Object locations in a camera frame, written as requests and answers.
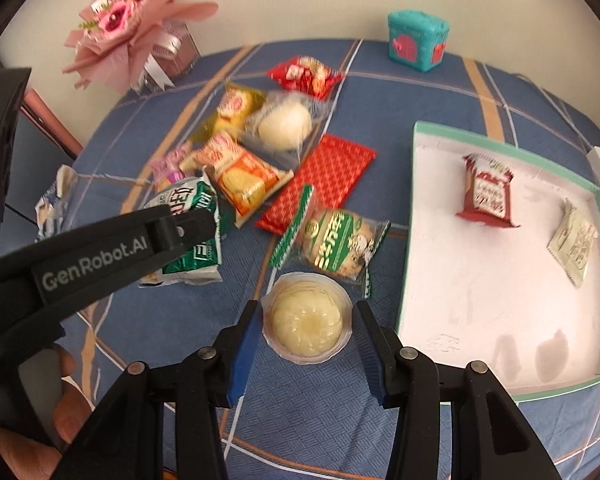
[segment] human hand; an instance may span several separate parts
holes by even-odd
[[[67,377],[75,370],[75,360],[63,348],[56,346],[56,350],[60,355],[62,377]],[[91,407],[83,394],[62,381],[62,397],[53,413],[58,435],[66,443],[72,443],[90,415]],[[18,480],[48,480],[61,459],[57,449],[3,428],[0,428],[0,455]]]

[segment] green-rimmed tray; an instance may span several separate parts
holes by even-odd
[[[512,220],[488,227],[456,216],[462,156],[483,153],[514,173]],[[434,361],[485,361],[516,400],[600,382],[600,188],[542,156],[484,136],[418,122],[411,221],[397,332]],[[568,198],[599,236],[581,288],[547,245]]]

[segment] beige packet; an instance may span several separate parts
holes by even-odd
[[[595,225],[569,200],[565,200],[564,217],[548,245],[549,252],[565,270],[576,288],[582,286],[593,240],[598,237]]]

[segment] red packet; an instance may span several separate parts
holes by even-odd
[[[376,150],[325,134],[296,176],[256,222],[257,227],[282,236],[298,211],[305,184],[318,190],[326,207],[341,207],[377,154]]]
[[[325,99],[343,75],[309,56],[296,56],[273,67],[267,75],[285,90]]]
[[[464,209],[456,215],[493,227],[520,227],[511,223],[511,170],[480,153],[471,153],[463,159],[466,166]]]

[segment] teal box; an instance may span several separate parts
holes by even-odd
[[[428,72],[442,62],[449,24],[420,10],[389,13],[389,57]]]

